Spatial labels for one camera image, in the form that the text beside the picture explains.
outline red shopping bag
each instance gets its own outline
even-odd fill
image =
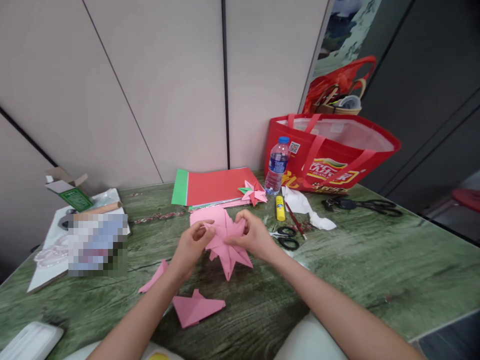
[[[320,100],[320,96],[332,85],[338,85],[340,87],[340,93],[344,94],[349,91],[350,87],[357,78],[357,71],[365,64],[371,64],[371,68],[368,74],[362,77],[365,81],[374,72],[377,59],[375,56],[366,56],[361,59],[352,61],[351,63],[338,68],[335,71],[328,73],[327,75],[319,76],[310,83],[308,92],[305,98],[305,105],[303,106],[303,112],[314,114],[317,106],[314,104]],[[361,85],[356,84],[353,89],[360,88]]]
[[[326,194],[346,192],[401,147],[391,133],[357,115],[290,114],[270,120],[265,169],[281,136],[290,138],[291,151],[282,184]]]

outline wicker basket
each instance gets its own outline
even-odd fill
[[[359,98],[361,99],[362,96],[364,95],[365,92],[365,87],[366,87],[366,82],[364,79],[357,79],[353,82],[353,84],[350,87],[350,90],[348,90],[347,95],[351,95],[352,92],[354,91],[354,87],[357,83],[361,84],[361,91]],[[357,109],[345,109],[342,107],[336,107],[332,105],[328,105],[330,100],[337,94],[337,91],[340,91],[340,86],[338,84],[330,86],[327,90],[323,92],[323,94],[320,96],[318,101],[312,106],[312,110],[314,114],[340,114],[340,115],[358,115],[359,112],[362,110],[362,107],[357,108]],[[320,101],[324,98],[325,95],[327,95],[327,98],[325,99],[324,102],[320,103]]]

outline pink origami flower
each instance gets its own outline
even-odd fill
[[[241,246],[231,246],[224,243],[225,238],[229,236],[239,237],[244,234],[245,220],[242,219],[238,223],[235,223],[224,208],[213,206],[195,210],[190,215],[190,224],[207,219],[214,220],[215,223],[205,223],[204,226],[207,229],[213,226],[216,231],[215,236],[205,249],[210,250],[210,260],[216,257],[220,258],[227,281],[229,281],[232,276],[235,263],[253,268],[254,266],[250,261],[247,250]]]
[[[264,203],[267,202],[267,196],[265,195],[265,191],[263,187],[260,186],[258,181],[255,183],[255,186],[253,186],[251,183],[245,180],[245,187],[253,190],[247,191],[245,195],[243,195],[243,197],[241,198],[242,200],[248,200],[248,198],[250,198],[251,204],[253,206],[257,205],[257,200]]]

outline cardboard box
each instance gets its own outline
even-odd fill
[[[61,167],[47,170],[45,174],[47,178],[45,187],[60,196],[78,212],[85,211],[94,205],[90,197],[80,188],[80,185],[87,180],[87,174],[73,180]]]

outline bottle label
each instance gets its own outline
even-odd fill
[[[282,154],[272,154],[268,162],[268,168],[274,173],[283,174],[287,169],[289,157]]]

